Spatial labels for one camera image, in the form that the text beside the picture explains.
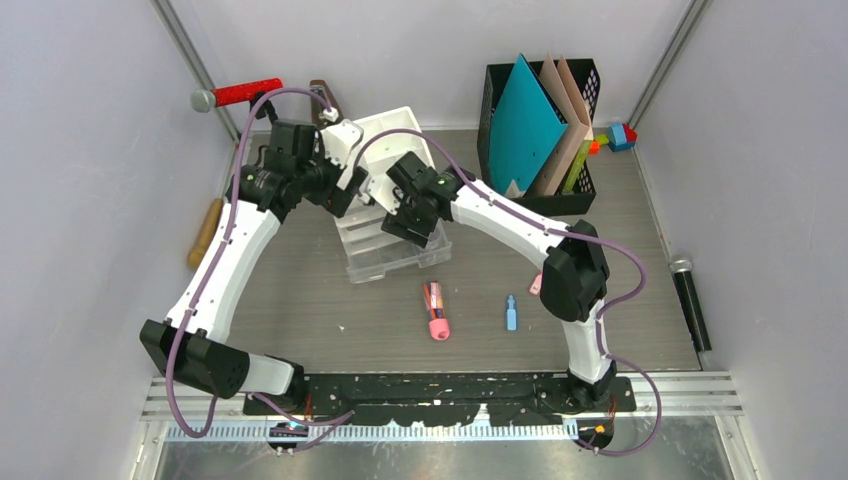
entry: pink cap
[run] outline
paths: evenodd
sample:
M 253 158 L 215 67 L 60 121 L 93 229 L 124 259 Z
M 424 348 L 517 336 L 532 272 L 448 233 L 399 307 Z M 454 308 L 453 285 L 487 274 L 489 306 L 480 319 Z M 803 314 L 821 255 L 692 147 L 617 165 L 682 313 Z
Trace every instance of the pink cap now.
M 433 340 L 443 342 L 450 337 L 450 326 L 447 318 L 430 320 L 430 336 Z

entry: white wall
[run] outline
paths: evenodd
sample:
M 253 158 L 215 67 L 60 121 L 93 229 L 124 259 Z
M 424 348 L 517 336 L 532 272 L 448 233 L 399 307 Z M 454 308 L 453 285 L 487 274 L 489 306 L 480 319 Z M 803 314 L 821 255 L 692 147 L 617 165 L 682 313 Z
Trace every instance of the white wall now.
M 713 2 L 638 148 L 774 478 L 848 471 L 848 4 Z
M 476 127 L 488 63 L 594 57 L 595 120 L 633 112 L 689 0 L 174 0 L 217 85 L 324 78 L 360 118 L 409 105 L 422 125 Z M 293 118 L 307 105 L 292 104 Z M 246 110 L 232 110 L 241 124 Z
M 231 144 L 148 0 L 6 2 L 0 24 L 0 478 L 126 478 L 139 329 L 189 279 Z

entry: wooden handle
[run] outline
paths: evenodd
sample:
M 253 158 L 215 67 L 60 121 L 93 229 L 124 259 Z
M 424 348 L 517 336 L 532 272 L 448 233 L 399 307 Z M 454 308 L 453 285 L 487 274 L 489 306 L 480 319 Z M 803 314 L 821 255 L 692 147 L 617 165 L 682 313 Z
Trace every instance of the wooden handle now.
M 200 226 L 200 232 L 197 233 L 197 240 L 191 251 L 188 252 L 188 266 L 192 270 L 197 270 L 200 262 L 203 261 L 203 256 L 206 255 L 206 250 L 209 250 L 209 245 L 212 244 L 212 237 L 215 236 L 215 229 L 218 228 L 218 220 L 221 219 L 221 210 L 224 209 L 224 199 L 216 198 L 212 200 L 212 205 L 209 205 L 209 210 L 206 211 L 206 218 L 203 219 L 203 225 Z

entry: gray wood floor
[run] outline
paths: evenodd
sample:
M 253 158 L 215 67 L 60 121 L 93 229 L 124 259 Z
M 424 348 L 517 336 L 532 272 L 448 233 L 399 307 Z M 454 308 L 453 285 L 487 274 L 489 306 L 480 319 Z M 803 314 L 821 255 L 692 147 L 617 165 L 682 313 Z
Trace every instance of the gray wood floor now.
M 267 138 L 261 135 L 254 146 Z M 461 165 L 479 173 L 476 131 L 434 136 Z M 589 162 L 599 193 L 583 218 L 601 236 L 632 249 L 649 270 L 645 291 L 607 314 L 610 349 L 650 370 L 698 369 L 633 153 L 604 149 Z M 446 166 L 441 158 L 436 164 Z M 565 370 L 560 322 L 527 293 L 534 267 L 469 227 L 446 224 L 445 230 L 453 243 L 450 261 L 352 285 L 333 219 L 304 202 L 257 264 L 229 343 L 298 362 L 308 372 Z M 606 253 L 612 298 L 632 289 L 638 272 L 626 258 Z M 451 324 L 445 342 L 428 334 L 421 295 L 427 280 L 438 280 L 445 294 Z M 509 294 L 517 299 L 517 332 L 504 327 Z

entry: clear plastic bin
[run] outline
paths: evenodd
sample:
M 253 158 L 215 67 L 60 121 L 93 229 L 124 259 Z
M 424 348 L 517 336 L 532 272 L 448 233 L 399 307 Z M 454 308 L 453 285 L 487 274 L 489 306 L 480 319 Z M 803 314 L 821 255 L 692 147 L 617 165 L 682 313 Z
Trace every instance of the clear plastic bin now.
M 362 144 L 390 128 L 421 130 L 409 107 L 356 120 L 356 123 L 365 130 Z M 362 164 L 369 174 L 382 174 L 407 152 L 415 152 L 425 164 L 433 166 L 430 149 L 424 140 L 412 135 L 390 135 L 379 140 L 365 151 Z M 351 153 L 351 158 L 357 153 L 358 148 Z M 430 234 L 427 248 L 421 248 L 383 232 L 380 226 L 385 216 L 386 211 L 379 205 L 369 207 L 354 200 L 347 214 L 335 220 L 347 254 L 347 273 L 352 283 L 379 280 L 386 272 L 408 265 L 424 268 L 450 260 L 451 243 L 441 222 Z

